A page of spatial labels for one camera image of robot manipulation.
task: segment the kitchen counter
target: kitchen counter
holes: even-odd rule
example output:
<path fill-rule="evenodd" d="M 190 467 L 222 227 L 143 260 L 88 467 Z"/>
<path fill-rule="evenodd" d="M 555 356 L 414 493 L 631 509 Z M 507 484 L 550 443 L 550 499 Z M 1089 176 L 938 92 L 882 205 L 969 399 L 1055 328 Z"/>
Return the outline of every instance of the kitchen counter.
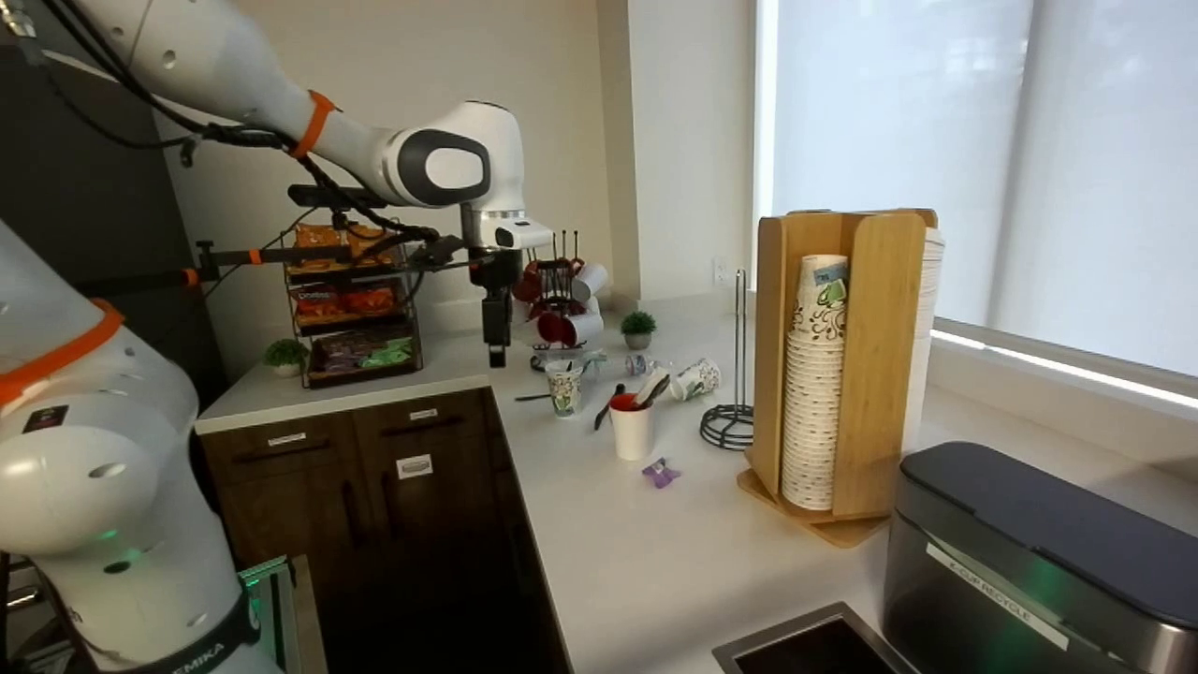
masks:
<path fill-rule="evenodd" d="M 595 351 L 581 416 L 555 416 L 545 399 L 517 399 L 545 391 L 529 372 L 529 347 L 507 347 L 504 372 L 487 372 L 476 332 L 426 338 L 426 363 L 414 374 L 373 377 L 333 391 L 299 391 L 255 366 L 193 423 L 197 436 L 348 411 L 389 399 L 489 387 L 529 524 L 545 570 L 570 660 L 581 674 L 676 670 L 718 674 L 716 644 L 749 635 L 773 620 L 807 613 L 822 603 L 848 603 L 868 626 L 880 620 L 882 527 L 852 545 L 831 545 L 806 532 L 771 502 L 737 487 L 742 454 L 712 448 L 697 429 L 701 416 L 733 397 L 733 328 L 724 301 L 682 301 L 653 308 L 660 332 L 650 356 L 682 372 L 707 356 L 721 366 L 721 391 L 703 399 L 653 404 L 650 458 L 666 458 L 682 479 L 653 489 L 641 464 L 612 458 L 610 423 L 590 421 L 623 374 L 623 347 L 607 332 Z M 938 377 L 947 363 L 934 347 L 917 446 L 947 439 L 988 443 L 1009 458 L 1040 464 L 1069 484 L 1146 509 L 1198 537 L 1198 487 L 1155 477 L 1146 464 L 1018 421 L 960 397 L 958 383 Z"/>

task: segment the kitchen appliance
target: kitchen appliance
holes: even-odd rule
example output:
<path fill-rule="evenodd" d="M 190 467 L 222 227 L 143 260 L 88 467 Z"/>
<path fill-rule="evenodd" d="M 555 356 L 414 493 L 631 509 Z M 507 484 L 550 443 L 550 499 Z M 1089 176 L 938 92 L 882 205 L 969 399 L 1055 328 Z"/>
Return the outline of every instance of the kitchen appliance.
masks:
<path fill-rule="evenodd" d="M 1198 539 L 947 443 L 899 467 L 882 635 L 925 674 L 1194 674 Z"/>

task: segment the cabinet door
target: cabinet door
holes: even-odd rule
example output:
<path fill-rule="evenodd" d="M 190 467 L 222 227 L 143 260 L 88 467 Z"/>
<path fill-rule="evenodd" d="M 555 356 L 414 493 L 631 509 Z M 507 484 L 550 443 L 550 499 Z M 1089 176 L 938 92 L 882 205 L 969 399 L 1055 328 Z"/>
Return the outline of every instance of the cabinet door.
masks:
<path fill-rule="evenodd" d="M 504 532 L 481 429 L 479 391 L 355 411 L 395 612 L 504 592 Z"/>
<path fill-rule="evenodd" d="M 210 436 L 204 459 L 238 567 L 305 553 L 320 612 L 355 612 L 381 557 L 366 545 L 344 416 Z"/>

